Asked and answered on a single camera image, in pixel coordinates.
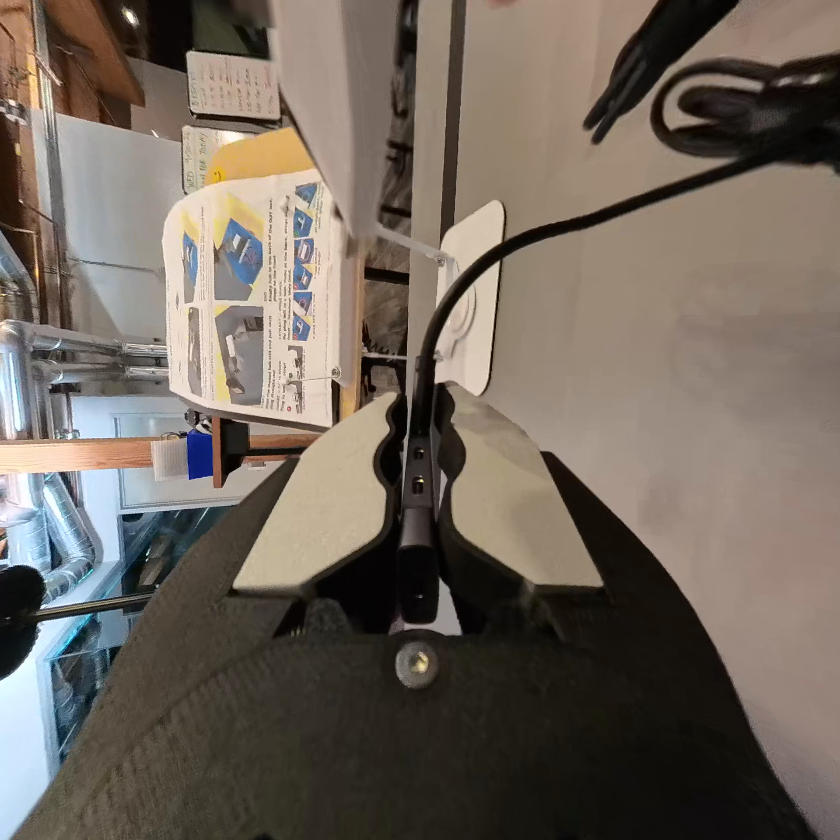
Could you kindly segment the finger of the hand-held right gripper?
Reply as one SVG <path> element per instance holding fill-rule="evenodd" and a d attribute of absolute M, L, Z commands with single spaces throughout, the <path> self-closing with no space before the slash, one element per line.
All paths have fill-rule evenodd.
<path fill-rule="evenodd" d="M 348 234 L 375 235 L 400 4 L 273 1 L 280 92 Z"/>

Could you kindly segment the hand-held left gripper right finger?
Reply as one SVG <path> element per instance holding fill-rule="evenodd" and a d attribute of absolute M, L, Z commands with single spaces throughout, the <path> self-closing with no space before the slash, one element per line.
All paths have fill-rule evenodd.
<path fill-rule="evenodd" d="M 601 606 L 592 553 L 524 430 L 458 384 L 437 387 L 437 528 L 459 621 L 540 621 Z"/>

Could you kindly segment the dark USB hub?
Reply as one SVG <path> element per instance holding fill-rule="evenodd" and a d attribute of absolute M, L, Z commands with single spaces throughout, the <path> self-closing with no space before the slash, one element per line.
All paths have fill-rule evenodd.
<path fill-rule="evenodd" d="M 395 562 L 400 613 L 405 625 L 413 627 L 430 627 L 438 615 L 442 550 L 435 455 L 432 434 L 418 433 L 409 424 Z"/>

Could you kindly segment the black round knob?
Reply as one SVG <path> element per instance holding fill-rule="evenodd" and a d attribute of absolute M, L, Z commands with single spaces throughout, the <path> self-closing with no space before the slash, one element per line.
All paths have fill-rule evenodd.
<path fill-rule="evenodd" d="M 12 675 L 32 651 L 46 594 L 44 579 L 36 569 L 14 565 L 1 570 L 1 679 Z"/>

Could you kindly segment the wooden post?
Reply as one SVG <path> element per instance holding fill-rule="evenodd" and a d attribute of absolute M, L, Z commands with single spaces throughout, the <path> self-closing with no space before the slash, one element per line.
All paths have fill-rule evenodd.
<path fill-rule="evenodd" d="M 271 448 L 305 448 L 318 434 L 257 435 L 254 451 L 244 463 L 284 459 L 271 455 Z M 155 437 L 79 438 L 73 440 L 19 440 L 1 443 L 1 474 L 45 474 L 99 469 L 152 467 Z"/>

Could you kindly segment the whiteboard with writing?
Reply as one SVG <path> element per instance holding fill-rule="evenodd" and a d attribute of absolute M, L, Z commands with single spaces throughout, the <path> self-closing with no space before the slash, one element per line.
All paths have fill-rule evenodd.
<path fill-rule="evenodd" d="M 239 140 L 237 132 L 193 125 L 182 127 L 182 189 L 184 194 L 194 193 L 204 186 L 216 151 L 237 140 Z"/>
<path fill-rule="evenodd" d="M 277 73 L 269 60 L 190 50 L 185 65 L 192 115 L 258 123 L 280 121 Z"/>

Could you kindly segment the printed instruction sheet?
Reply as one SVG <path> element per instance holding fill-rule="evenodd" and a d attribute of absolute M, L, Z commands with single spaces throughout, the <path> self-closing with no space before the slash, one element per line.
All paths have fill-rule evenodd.
<path fill-rule="evenodd" d="M 330 428 L 350 374 L 346 240 L 316 169 L 177 202 L 162 233 L 172 392 L 209 413 Z"/>

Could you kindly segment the silver ventilation duct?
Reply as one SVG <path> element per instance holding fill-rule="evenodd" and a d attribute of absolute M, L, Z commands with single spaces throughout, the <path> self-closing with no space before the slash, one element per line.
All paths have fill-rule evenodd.
<path fill-rule="evenodd" d="M 35 571 L 50 604 L 75 589 L 96 564 L 91 532 L 56 474 L 78 470 L 48 456 L 20 465 L 16 451 L 55 444 L 41 421 L 48 390 L 88 382 L 166 382 L 165 347 L 55 328 L 35 320 L 35 284 L 5 235 L 1 237 L 1 523 L 9 561 Z"/>

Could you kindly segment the black cable black plug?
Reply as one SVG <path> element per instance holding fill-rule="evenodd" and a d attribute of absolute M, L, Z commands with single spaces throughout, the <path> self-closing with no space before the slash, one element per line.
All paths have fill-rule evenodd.
<path fill-rule="evenodd" d="M 603 142 L 665 72 L 738 5 L 657 2 L 618 52 L 604 90 L 583 120 L 591 143 Z M 418 433 L 430 432 L 438 340 L 456 306 L 489 269 L 531 245 L 584 232 L 769 165 L 824 165 L 838 173 L 838 91 L 837 51 L 775 64 L 719 57 L 675 71 L 652 100 L 651 130 L 674 152 L 725 163 L 594 212 L 524 230 L 476 258 L 429 320 L 416 359 L 408 424 Z"/>

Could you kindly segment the blue sign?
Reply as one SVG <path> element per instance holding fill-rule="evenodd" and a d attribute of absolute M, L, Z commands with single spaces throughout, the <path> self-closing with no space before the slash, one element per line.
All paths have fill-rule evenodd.
<path fill-rule="evenodd" d="M 200 480 L 213 477 L 214 440 L 212 434 L 194 428 L 186 434 L 185 441 L 187 478 Z"/>

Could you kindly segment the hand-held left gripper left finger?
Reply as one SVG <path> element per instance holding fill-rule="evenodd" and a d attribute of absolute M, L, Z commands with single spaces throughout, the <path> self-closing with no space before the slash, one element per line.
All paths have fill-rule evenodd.
<path fill-rule="evenodd" d="M 330 599 L 353 621 L 396 618 L 405 396 L 376 397 L 297 460 L 232 595 Z"/>

